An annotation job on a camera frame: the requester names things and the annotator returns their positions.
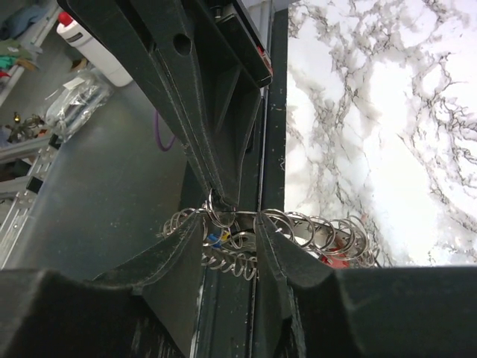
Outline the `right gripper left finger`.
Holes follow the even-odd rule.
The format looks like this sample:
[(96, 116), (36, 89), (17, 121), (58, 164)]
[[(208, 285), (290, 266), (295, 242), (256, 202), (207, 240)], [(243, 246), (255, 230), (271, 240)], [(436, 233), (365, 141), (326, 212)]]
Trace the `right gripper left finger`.
[(93, 280), (1, 272), (3, 357), (187, 357), (200, 285), (203, 224), (171, 235)]

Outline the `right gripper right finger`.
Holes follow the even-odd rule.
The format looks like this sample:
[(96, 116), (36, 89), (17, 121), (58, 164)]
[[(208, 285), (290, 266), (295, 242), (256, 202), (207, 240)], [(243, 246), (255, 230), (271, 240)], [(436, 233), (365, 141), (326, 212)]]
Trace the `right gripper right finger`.
[(334, 269), (256, 219), (269, 357), (474, 357), (476, 269)]

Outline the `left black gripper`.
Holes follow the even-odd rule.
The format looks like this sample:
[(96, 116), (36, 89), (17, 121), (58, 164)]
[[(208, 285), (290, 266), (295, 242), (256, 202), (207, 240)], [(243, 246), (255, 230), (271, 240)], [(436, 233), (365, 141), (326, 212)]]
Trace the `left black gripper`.
[(270, 56), (242, 1), (60, 1), (129, 72), (185, 147), (205, 192), (240, 200)]

